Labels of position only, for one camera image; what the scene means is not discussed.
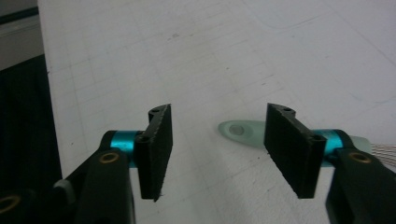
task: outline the black plastic bracket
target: black plastic bracket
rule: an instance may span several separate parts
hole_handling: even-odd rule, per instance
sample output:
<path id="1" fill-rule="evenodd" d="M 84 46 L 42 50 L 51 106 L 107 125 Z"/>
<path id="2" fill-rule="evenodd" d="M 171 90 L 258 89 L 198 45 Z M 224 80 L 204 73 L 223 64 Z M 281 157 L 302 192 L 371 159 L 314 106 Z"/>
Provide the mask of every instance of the black plastic bracket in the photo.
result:
<path id="1" fill-rule="evenodd" d="M 264 145 L 298 198 L 313 198 L 326 139 L 295 115 L 288 107 L 268 104 Z"/>

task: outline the blue anodized part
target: blue anodized part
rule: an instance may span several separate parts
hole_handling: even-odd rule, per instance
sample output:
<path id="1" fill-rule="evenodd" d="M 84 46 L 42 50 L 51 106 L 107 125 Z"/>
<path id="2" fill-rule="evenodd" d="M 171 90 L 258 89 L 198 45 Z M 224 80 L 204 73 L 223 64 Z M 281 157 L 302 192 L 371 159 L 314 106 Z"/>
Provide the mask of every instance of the blue anodized part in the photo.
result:
<path id="1" fill-rule="evenodd" d="M 134 138 L 138 131 L 117 131 L 114 133 L 113 138 L 111 139 L 111 147 L 117 147 L 121 151 L 125 152 L 128 161 L 129 167 L 135 168 L 136 164 L 134 163 Z"/>
<path id="2" fill-rule="evenodd" d="M 327 139 L 326 146 L 324 148 L 322 166 L 332 166 L 329 162 L 326 161 L 326 158 L 333 155 L 337 148 L 344 147 L 341 137 L 335 130 L 331 129 L 312 130 L 312 132 L 322 135 L 324 138 Z"/>

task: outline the wire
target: wire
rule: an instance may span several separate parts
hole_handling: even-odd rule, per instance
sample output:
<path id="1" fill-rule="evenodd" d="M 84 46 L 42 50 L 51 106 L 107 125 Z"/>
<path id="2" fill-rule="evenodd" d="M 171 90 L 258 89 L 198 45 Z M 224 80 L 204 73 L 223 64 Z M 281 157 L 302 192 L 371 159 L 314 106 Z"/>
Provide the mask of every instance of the wire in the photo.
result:
<path id="1" fill-rule="evenodd" d="M 372 144 L 373 155 L 385 164 L 396 167 L 396 146 Z"/>

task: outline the screw hole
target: screw hole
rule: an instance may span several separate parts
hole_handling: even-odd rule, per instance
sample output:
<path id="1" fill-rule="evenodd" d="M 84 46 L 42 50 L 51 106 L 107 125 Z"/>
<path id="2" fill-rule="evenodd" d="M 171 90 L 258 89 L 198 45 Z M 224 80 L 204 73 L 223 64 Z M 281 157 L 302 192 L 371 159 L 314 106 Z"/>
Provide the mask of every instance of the screw hole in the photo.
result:
<path id="1" fill-rule="evenodd" d="M 362 162 L 362 163 L 370 163 L 370 158 L 366 157 L 365 155 L 359 152 L 351 152 L 349 153 L 349 157 L 355 161 Z"/>
<path id="2" fill-rule="evenodd" d="M 149 141 L 149 137 L 147 137 L 147 136 L 140 136 L 140 137 L 139 137 L 139 141 L 140 141 L 140 142 L 148 142 L 148 141 Z"/>
<path id="3" fill-rule="evenodd" d="M 312 135 L 312 138 L 316 141 L 321 140 L 321 136 L 317 134 Z"/>
<path id="4" fill-rule="evenodd" d="M 95 220 L 94 224 L 110 224 L 111 223 L 111 219 L 108 217 L 101 217 L 97 220 Z"/>
<path id="5" fill-rule="evenodd" d="M 114 152 L 109 152 L 105 155 L 102 155 L 99 159 L 99 162 L 106 164 L 106 163 L 111 163 L 113 161 L 116 161 L 119 159 L 119 154 L 114 153 Z"/>

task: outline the white table surface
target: white table surface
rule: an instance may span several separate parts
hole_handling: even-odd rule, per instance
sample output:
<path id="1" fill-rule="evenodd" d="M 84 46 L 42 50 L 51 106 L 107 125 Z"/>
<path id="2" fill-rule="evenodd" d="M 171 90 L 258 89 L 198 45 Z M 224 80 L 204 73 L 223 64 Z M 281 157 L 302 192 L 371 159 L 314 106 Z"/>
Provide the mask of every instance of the white table surface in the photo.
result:
<path id="1" fill-rule="evenodd" d="M 39 0 L 64 175 L 107 130 L 145 130 L 172 104 L 174 148 L 138 223 L 328 223 L 267 153 L 220 136 L 287 105 L 307 127 L 396 144 L 396 5 L 390 0 Z"/>

